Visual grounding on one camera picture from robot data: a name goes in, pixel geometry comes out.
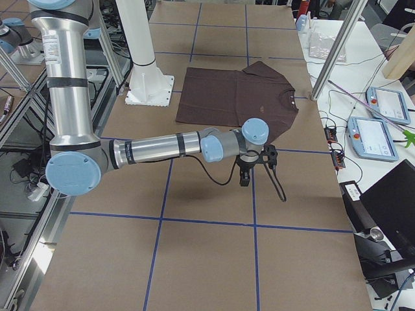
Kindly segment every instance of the black tape band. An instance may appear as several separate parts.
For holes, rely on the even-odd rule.
[[[46,78],[47,87],[88,87],[88,80],[81,78]]]
[[[56,146],[51,145],[51,150],[54,151],[78,151],[78,150],[86,150],[86,149],[92,149],[99,147],[101,145],[100,141],[95,141],[94,143],[88,143],[88,144],[69,144],[65,146]]]
[[[24,47],[25,45],[31,44],[32,42],[33,42],[33,38],[31,38],[28,42],[20,43],[19,46]]]
[[[30,17],[32,19],[38,18],[38,17],[64,18],[64,19],[70,19],[71,21],[78,21],[79,23],[82,23],[82,24],[85,24],[85,25],[89,26],[88,19],[86,19],[82,16],[79,16],[79,15],[76,15],[76,14],[61,12],[61,11],[38,10],[38,11],[33,11],[32,13],[30,13]]]
[[[184,145],[184,138],[182,133],[177,133],[177,143],[179,145],[179,156],[184,157],[186,155],[186,147]]]
[[[128,164],[135,164],[136,162],[134,161],[134,155],[132,154],[132,141],[126,141],[124,148]]]
[[[146,65],[140,65],[139,63],[134,63],[134,61],[133,61],[133,63],[134,63],[134,65],[137,65],[137,66],[140,66],[140,67],[145,67],[145,66],[149,66],[149,65],[151,65],[152,63],[154,63],[156,61],[156,59],[154,59],[151,63],[148,63],[148,64],[146,64]]]
[[[238,141],[238,146],[239,146],[239,151],[241,153],[246,153],[247,149],[246,149],[246,143],[245,143],[245,139],[244,136],[242,135],[240,130],[233,130],[232,131],[235,136],[236,136],[236,140]]]
[[[108,147],[110,149],[109,151],[110,151],[110,160],[111,160],[112,167],[114,168],[114,170],[117,170],[117,169],[119,169],[119,167],[117,165],[117,161],[115,160],[114,140],[113,139],[110,141],[110,145]]]
[[[199,132],[197,132],[197,138],[199,140],[199,152],[202,152],[202,147],[200,146],[200,140],[201,140],[201,138],[200,138]]]

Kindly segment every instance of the white label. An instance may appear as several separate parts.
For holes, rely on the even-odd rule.
[[[60,56],[59,37],[56,34],[50,34],[41,38],[45,49],[46,65],[60,65],[62,57]]]
[[[353,201],[359,201],[361,199],[361,193],[359,192],[359,190],[357,190],[356,185],[354,183],[352,183],[351,185],[346,185],[345,188]]]

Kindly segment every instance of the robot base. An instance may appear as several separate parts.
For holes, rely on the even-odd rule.
[[[173,84],[174,77],[163,75],[156,64],[147,68],[134,68],[125,102],[129,105],[167,107]]]

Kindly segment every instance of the blue joint cap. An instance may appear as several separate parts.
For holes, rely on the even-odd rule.
[[[22,22],[22,20],[20,18],[17,17],[11,17],[11,18],[6,18],[3,20],[3,24],[5,24],[6,26],[24,26],[24,22]]]
[[[252,118],[245,121],[242,125],[242,135],[252,144],[262,145],[268,140],[270,129],[268,124],[261,119]]]
[[[0,47],[7,53],[10,54],[11,52],[14,52],[14,50],[16,50],[16,48],[11,45],[9,42],[0,40]]]
[[[27,2],[44,10],[60,10],[74,3],[75,0],[27,0]]]
[[[99,184],[101,170],[97,162],[86,154],[67,151],[49,160],[46,178],[57,191],[68,196],[80,196]]]
[[[84,39],[98,39],[101,35],[101,28],[89,29],[84,34]]]
[[[206,162],[219,162],[223,159],[223,147],[216,136],[209,135],[200,140],[200,149]]]

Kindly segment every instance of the green object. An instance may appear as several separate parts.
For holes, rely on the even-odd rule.
[[[405,137],[408,139],[408,142],[405,148],[408,148],[411,143],[414,144],[415,146],[415,134],[411,133],[408,130],[403,131],[402,134],[405,135]]]

